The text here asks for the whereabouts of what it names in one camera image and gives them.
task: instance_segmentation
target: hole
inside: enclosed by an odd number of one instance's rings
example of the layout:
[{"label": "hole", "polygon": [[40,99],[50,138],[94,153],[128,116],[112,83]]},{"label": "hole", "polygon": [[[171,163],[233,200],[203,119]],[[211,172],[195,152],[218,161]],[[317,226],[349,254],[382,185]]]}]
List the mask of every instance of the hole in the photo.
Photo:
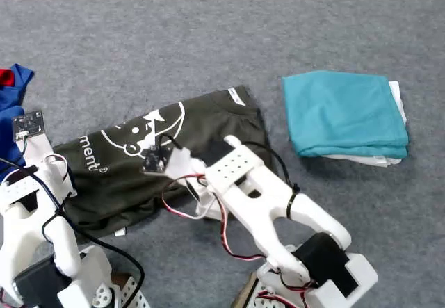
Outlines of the hole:
[{"label": "hole", "polygon": [[261,193],[257,189],[255,189],[251,193],[248,194],[248,197],[255,199],[255,198],[261,197]]}]

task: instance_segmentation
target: table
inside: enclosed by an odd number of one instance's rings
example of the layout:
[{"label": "table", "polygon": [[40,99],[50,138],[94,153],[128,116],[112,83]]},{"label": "table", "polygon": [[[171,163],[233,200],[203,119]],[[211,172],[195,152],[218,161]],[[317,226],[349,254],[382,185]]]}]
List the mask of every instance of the table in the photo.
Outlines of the table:
[{"label": "table", "polygon": [[[238,84],[262,108],[291,178],[350,231],[378,284],[356,307],[445,305],[445,0],[1,0],[1,65],[36,71],[24,99],[54,145]],[[398,80],[411,138],[390,168],[299,159],[280,77],[310,70]],[[254,251],[229,224],[240,253]],[[228,307],[259,264],[230,258],[219,224],[166,211],[106,240],[140,260],[153,307]],[[277,221],[285,243],[311,231]],[[109,254],[118,270],[126,261]]]}]

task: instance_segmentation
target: red cloth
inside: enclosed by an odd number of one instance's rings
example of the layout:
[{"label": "red cloth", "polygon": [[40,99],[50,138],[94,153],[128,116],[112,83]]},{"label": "red cloth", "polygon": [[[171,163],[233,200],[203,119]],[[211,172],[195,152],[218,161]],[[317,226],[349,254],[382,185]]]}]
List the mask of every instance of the red cloth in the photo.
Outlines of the red cloth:
[{"label": "red cloth", "polygon": [[12,70],[0,70],[0,86],[14,86],[14,73]]}]

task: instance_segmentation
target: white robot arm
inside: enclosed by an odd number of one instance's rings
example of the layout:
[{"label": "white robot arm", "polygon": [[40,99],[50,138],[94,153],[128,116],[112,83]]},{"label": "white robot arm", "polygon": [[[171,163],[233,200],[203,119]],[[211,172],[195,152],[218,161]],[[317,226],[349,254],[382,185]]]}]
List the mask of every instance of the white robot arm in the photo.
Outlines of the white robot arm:
[{"label": "white robot arm", "polygon": [[[58,206],[75,196],[65,158],[53,154],[44,133],[40,111],[15,118],[24,130],[16,133],[25,150],[28,172],[12,171],[0,185],[3,245],[0,287],[28,308],[120,308],[127,298],[111,281],[111,265],[104,251],[90,246],[79,251],[74,231]],[[31,265],[33,254],[48,240],[54,254]]]},{"label": "white robot arm", "polygon": [[[348,231],[308,196],[285,184],[240,140],[227,136],[225,141],[232,148],[210,166],[191,157],[185,148],[173,149],[165,174],[172,179],[190,173],[205,176],[205,187],[196,178],[179,182],[192,186],[199,195],[198,215],[207,211],[203,205],[218,198],[248,229],[267,261],[257,271],[258,278],[273,293],[295,305],[306,305],[301,291],[287,284],[303,288],[312,282],[314,286],[305,291],[309,307],[349,308],[355,304],[378,276],[365,257],[345,252],[351,243]],[[218,203],[212,204],[207,216],[223,217]],[[279,217],[310,226],[318,234],[298,249],[285,247],[273,225]]]}]

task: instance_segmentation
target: white cloth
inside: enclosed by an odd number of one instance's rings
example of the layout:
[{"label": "white cloth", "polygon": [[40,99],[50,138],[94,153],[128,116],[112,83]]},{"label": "white cloth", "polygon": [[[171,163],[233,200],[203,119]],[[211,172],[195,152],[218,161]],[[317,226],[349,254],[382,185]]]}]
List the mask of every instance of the white cloth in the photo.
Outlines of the white cloth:
[{"label": "white cloth", "polygon": [[[397,81],[390,81],[389,87],[391,88],[392,96],[396,101],[398,111],[402,116],[403,123],[406,126],[406,115],[405,111],[403,110],[403,102],[401,98],[400,86]],[[324,157],[328,157],[330,159],[346,159],[349,161],[354,161],[367,165],[374,165],[377,167],[385,167],[385,168],[391,164],[398,164],[402,161],[401,159],[392,159],[384,156],[353,156],[344,154],[331,154],[331,155],[325,155]]]}]

